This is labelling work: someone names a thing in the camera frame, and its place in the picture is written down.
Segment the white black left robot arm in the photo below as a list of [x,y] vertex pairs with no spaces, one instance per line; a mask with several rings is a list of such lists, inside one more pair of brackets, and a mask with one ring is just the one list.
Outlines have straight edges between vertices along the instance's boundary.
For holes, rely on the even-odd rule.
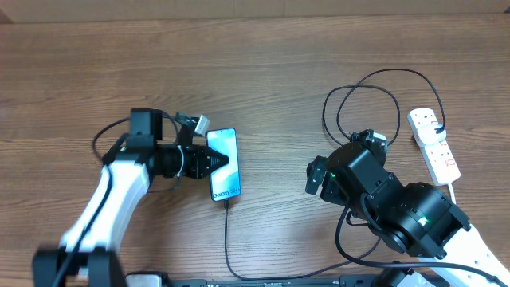
[[197,145],[209,121],[204,116],[134,108],[122,134],[99,160],[100,181],[83,214],[53,250],[33,256],[36,286],[63,286],[83,275],[90,286],[170,286],[166,273],[124,273],[118,253],[131,217],[156,176],[203,179],[234,162],[234,157]]

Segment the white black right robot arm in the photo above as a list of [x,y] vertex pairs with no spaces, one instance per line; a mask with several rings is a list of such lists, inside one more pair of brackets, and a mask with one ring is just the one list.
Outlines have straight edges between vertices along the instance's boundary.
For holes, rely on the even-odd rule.
[[348,261],[395,270],[428,268],[452,286],[507,286],[508,270],[487,247],[469,217],[445,193],[428,183],[400,183],[386,171],[386,141],[354,138],[328,157],[308,164],[305,190],[343,207],[339,224],[353,216],[369,231],[412,262],[367,261],[335,246]]

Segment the Samsung Galaxy smartphone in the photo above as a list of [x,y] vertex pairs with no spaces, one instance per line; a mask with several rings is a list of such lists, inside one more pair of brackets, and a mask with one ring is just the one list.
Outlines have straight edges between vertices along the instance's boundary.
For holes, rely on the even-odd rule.
[[211,197],[215,202],[236,197],[241,193],[237,152],[237,131],[223,128],[206,133],[206,145],[220,154],[211,158],[214,171],[210,174]]

